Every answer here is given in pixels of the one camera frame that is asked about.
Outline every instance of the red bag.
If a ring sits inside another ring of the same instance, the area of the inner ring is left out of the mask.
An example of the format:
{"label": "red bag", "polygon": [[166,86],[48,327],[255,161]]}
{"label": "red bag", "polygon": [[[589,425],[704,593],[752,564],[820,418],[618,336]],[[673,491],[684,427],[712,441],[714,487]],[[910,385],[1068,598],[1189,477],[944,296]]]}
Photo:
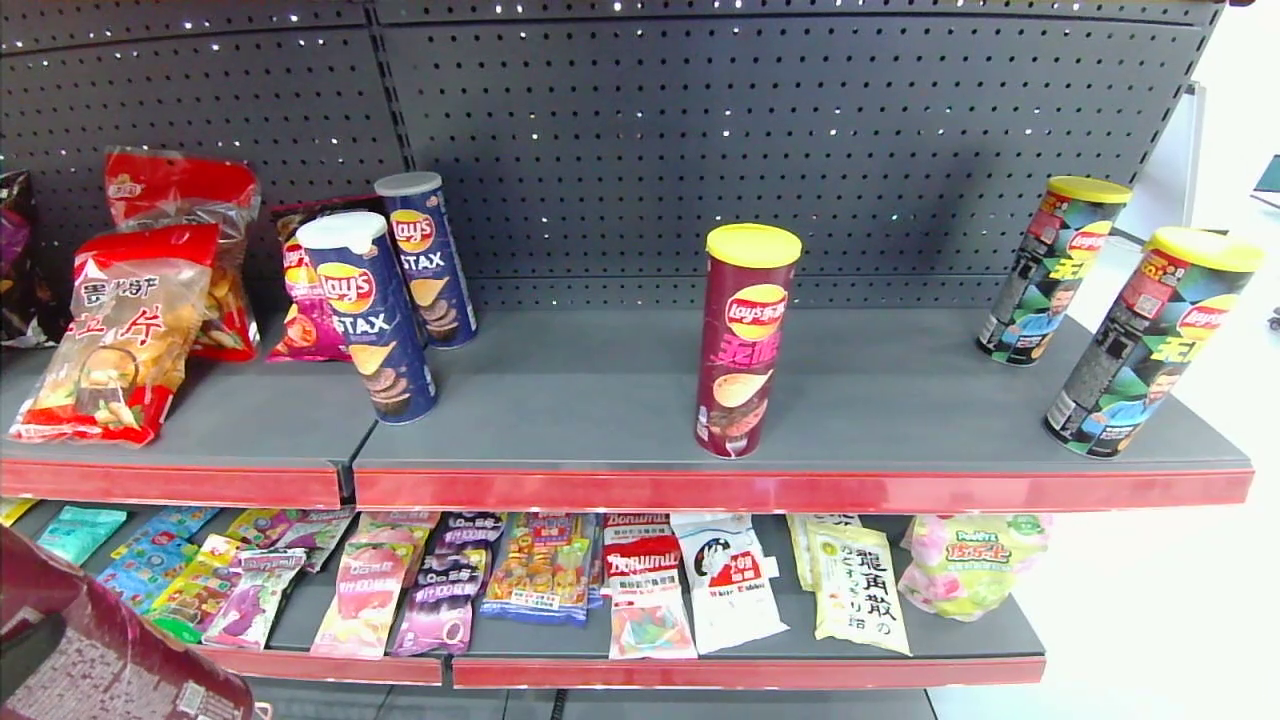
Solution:
{"label": "red bag", "polygon": [[146,445],[186,378],[218,227],[108,233],[76,254],[73,320],[10,437]]}
{"label": "red bag", "polygon": [[120,231],[180,223],[214,223],[221,228],[204,301],[211,319],[200,328],[191,354],[211,360],[252,360],[259,343],[257,322],[248,306],[241,266],[248,224],[262,204],[253,172],[229,160],[108,147],[106,202]]}
{"label": "red bag", "polygon": [[0,642],[15,650],[15,662],[44,660],[19,669],[20,684],[5,688],[13,694],[0,720],[253,716],[244,680],[166,638],[115,593],[9,528],[0,528]]}

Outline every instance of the barcode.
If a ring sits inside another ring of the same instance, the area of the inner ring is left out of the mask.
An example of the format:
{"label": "barcode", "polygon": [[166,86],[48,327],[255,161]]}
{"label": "barcode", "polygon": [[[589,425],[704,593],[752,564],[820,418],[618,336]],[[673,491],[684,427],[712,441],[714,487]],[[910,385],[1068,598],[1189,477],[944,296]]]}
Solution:
{"label": "barcode", "polygon": [[1053,405],[1046,413],[1048,424],[1056,429],[1062,429],[1066,419],[1071,416],[1071,410],[1075,410],[1075,402],[1071,401],[1066,392],[1057,393],[1057,400],[1053,401]]}
{"label": "barcode", "polygon": [[187,680],[187,684],[182,687],[182,694],[178,696],[178,712],[193,716],[200,712],[200,706],[204,703],[205,688]]}

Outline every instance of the blue lays stax can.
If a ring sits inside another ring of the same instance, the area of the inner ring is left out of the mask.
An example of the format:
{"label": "blue lays stax can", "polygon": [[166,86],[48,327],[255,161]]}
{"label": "blue lays stax can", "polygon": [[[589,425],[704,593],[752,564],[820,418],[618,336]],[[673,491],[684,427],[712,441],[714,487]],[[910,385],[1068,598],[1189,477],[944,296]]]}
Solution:
{"label": "blue lays stax can", "polygon": [[374,183],[390,218],[410,297],[431,347],[461,347],[476,336],[476,314],[467,295],[458,250],[444,214],[438,173],[401,173]]}
{"label": "blue lays stax can", "polygon": [[325,215],[294,236],[315,268],[333,322],[383,423],[399,425],[435,405],[413,307],[378,213]]}

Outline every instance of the gray lid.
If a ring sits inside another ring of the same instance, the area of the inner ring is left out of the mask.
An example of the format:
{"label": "gray lid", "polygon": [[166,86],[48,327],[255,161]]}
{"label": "gray lid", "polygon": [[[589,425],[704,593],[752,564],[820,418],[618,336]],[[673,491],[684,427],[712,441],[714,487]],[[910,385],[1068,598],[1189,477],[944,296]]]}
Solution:
{"label": "gray lid", "polygon": [[399,173],[375,182],[374,192],[383,197],[402,197],[429,192],[440,187],[443,182],[440,173]]}

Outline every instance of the colorful chip can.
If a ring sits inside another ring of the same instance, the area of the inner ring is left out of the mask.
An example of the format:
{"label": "colorful chip can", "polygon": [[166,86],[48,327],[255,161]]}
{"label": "colorful chip can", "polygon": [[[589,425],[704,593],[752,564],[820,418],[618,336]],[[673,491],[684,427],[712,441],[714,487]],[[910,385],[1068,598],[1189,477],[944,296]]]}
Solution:
{"label": "colorful chip can", "polygon": [[435,405],[413,307],[378,213],[316,218],[294,236],[315,268],[351,361],[383,423],[412,423]]}
{"label": "colorful chip can", "polygon": [[439,173],[401,173],[374,183],[390,218],[410,297],[431,347],[462,347],[476,336],[458,249],[444,213]]}
{"label": "colorful chip can", "polygon": [[1111,233],[1111,222],[1130,197],[1132,190],[1112,182],[1050,178],[1014,266],[978,333],[983,352],[1009,365],[1039,360]]}
{"label": "colorful chip can", "polygon": [[1188,228],[1157,229],[1143,251],[1044,418],[1053,437],[1091,457],[1129,446],[1263,258],[1252,243]]}
{"label": "colorful chip can", "polygon": [[760,443],[801,250],[794,233],[753,223],[722,225],[707,236],[694,437],[713,455],[742,457]]}

